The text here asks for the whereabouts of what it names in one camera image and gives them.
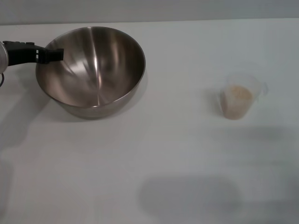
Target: white table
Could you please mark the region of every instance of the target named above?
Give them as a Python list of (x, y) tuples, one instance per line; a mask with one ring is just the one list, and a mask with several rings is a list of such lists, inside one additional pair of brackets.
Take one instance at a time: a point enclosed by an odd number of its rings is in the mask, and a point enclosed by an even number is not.
[[(132, 101), (97, 121), (40, 90), (35, 65), (0, 88), (3, 224), (297, 224), (299, 19), (0, 27), (0, 39), (45, 46), (107, 26), (142, 46)], [(213, 88), (230, 73), (269, 94), (239, 121), (219, 116)]]

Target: mixing bowl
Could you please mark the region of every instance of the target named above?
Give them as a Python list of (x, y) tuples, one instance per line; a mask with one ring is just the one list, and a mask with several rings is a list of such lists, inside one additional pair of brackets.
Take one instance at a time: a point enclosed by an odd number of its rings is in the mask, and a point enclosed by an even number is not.
[(140, 45), (112, 28), (76, 29), (46, 48), (63, 48), (64, 60), (36, 66), (41, 89), (66, 111), (83, 118), (101, 118), (121, 109), (145, 71)]

